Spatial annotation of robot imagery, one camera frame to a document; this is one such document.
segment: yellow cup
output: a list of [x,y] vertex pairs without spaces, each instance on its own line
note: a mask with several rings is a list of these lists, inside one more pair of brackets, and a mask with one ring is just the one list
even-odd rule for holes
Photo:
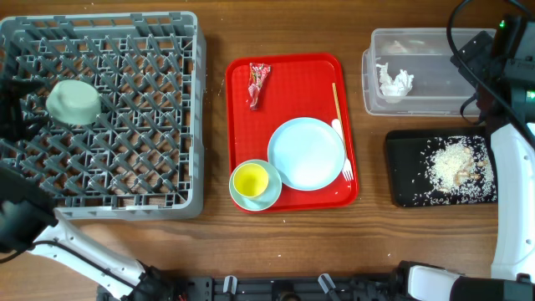
[[268,183],[268,172],[258,164],[247,163],[234,171],[234,189],[248,199],[258,199],[268,188]]

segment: white fork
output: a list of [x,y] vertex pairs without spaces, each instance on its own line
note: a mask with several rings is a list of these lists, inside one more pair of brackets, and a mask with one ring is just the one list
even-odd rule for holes
[[333,126],[334,131],[336,131],[336,133],[340,136],[340,139],[342,139],[342,144],[344,145],[345,161],[344,167],[342,168],[342,175],[346,181],[352,181],[353,168],[351,168],[351,162],[349,162],[348,152],[344,141],[344,132],[342,131],[342,124],[340,123],[340,120],[335,119],[333,122],[331,122],[331,126]]

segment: candy wrapper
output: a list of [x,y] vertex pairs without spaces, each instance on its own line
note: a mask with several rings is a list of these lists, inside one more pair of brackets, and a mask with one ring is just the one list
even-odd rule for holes
[[267,64],[250,63],[251,70],[249,75],[249,107],[251,110],[256,110],[258,107],[258,96],[268,74],[271,72],[271,66]]

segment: clear plastic container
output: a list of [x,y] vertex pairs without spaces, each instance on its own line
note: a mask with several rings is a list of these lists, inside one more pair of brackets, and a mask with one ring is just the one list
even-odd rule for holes
[[[462,48],[482,30],[494,36],[494,29],[454,28],[453,40]],[[450,62],[445,28],[376,29],[370,48],[362,57],[364,106],[371,115],[459,115],[461,105],[475,89]],[[379,87],[376,64],[389,64],[392,79],[400,69],[413,74],[413,88],[406,96],[384,96]],[[475,102],[465,116],[478,116]]]

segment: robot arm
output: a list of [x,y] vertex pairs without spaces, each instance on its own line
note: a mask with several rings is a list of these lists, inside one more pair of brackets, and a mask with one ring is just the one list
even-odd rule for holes
[[492,133],[491,146],[499,221],[492,277],[514,281],[526,274],[535,283],[535,150],[512,125]]
[[469,278],[416,264],[408,269],[407,280],[406,294],[422,301],[533,301],[529,278],[520,277],[516,281]]
[[112,252],[84,235],[60,212],[54,213],[58,223],[48,226],[28,252],[72,268],[106,288],[114,298],[129,296],[145,273],[141,263]]

